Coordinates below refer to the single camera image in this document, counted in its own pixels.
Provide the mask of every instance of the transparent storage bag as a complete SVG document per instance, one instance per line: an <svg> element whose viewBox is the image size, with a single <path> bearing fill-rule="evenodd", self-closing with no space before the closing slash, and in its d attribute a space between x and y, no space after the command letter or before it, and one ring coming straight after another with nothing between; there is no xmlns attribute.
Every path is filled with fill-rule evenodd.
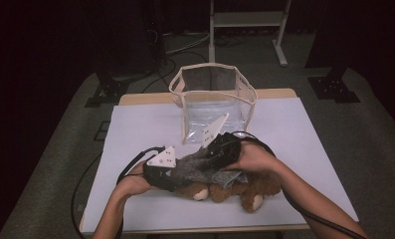
<svg viewBox="0 0 395 239"><path fill-rule="evenodd" d="M236 67L216 63L182 67L169 91L182 108L183 143L201 143L203 129L225 114L220 133L247 130L257 100Z"/></svg>

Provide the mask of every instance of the human hand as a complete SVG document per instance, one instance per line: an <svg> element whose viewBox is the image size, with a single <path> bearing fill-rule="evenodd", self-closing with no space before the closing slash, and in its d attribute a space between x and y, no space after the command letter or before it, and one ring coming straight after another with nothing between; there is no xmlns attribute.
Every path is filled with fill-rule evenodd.
<svg viewBox="0 0 395 239"><path fill-rule="evenodd" d="M151 186L142 176L144 163L144 161L138 163L128 175L119 182L113 192L127 198L132 195L144 193L149 189L157 189L157 187Z"/></svg>
<svg viewBox="0 0 395 239"><path fill-rule="evenodd" d="M241 142L241 154L237 162L225 169L242 169L245 171L272 171L279 160L265 151L261 146L248 141Z"/></svg>

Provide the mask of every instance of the plush toy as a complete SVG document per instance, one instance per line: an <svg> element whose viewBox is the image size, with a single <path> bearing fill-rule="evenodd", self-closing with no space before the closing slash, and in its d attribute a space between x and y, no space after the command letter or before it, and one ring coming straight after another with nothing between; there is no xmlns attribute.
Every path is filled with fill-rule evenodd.
<svg viewBox="0 0 395 239"><path fill-rule="evenodd" d="M176 167L176 170L178 170L178 168L182 170L180 165ZM176 170L172 170L171 174L175 176L183 172L183 170L181 172ZM223 172L236 174L236 171ZM246 180L244 181L236 177L234 181L226 187L223 183L198 182L197 179L197 182L176 189L174 192L194 200L204 200L210 197L214 202L218 203L225 201L232 195L239 195L241 197L241 206L245 211L251 213L262 206L266 196L272 196L281 191L279 180L274 174L268 172L246 172L245 177Z"/></svg>

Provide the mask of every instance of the gray carpet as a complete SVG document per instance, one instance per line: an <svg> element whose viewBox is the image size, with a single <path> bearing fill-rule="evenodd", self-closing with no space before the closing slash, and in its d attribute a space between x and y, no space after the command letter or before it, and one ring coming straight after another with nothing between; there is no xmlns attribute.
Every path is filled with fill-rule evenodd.
<svg viewBox="0 0 395 239"><path fill-rule="evenodd" d="M395 122L374 97L368 83L352 70L343 79L361 103L337 104L318 100L307 77L324 76L328 69L305 69L314 35L284 36L284 53L289 61L279 65L270 36L240 37L245 41L235 47L216 48L219 63L238 67L250 83L260 88L292 88L301 98L312 124L358 214L360 224L371 238L395 238ZM191 43L190 37L166 37L169 50ZM207 47L188 50L208 59ZM165 79L169 82L179 67L202 63L195 54L169 57L176 69ZM167 74L172 62L160 70ZM157 79L134 82L129 93L140 93ZM72 225L72 193L81 175L99 155L103 141L95 136L101 123L110 120L113 104L85 108L99 85L95 75L85 79L73 97L48 147L44 151L28 185L0 238L79 238ZM162 81L150 92L167 92ZM99 162L95 163L80 184L75 200L75 217L80 222ZM162 235L161 238L270 238L269 232L227 233L221 235ZM127 235L145 238L145 235ZM289 231L285 238L315 238L308 230Z"/></svg>

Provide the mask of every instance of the white tabletop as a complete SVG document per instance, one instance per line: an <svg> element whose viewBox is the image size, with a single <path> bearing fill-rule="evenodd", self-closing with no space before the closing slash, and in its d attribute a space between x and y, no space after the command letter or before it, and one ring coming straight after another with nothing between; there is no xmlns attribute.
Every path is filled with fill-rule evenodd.
<svg viewBox="0 0 395 239"><path fill-rule="evenodd" d="M354 220L356 213L337 177L299 98L258 100L249 132L309 184L329 197ZM82 232L94 232L116 179L141 151L175 145L176 156L199 145L181 144L181 109L175 104L114 107L103 155L89 197ZM220 204L193 201L152 190L127 200L125 232L244 231L306 226L280 193L265 199L255 213L246 213L238 196Z"/></svg>

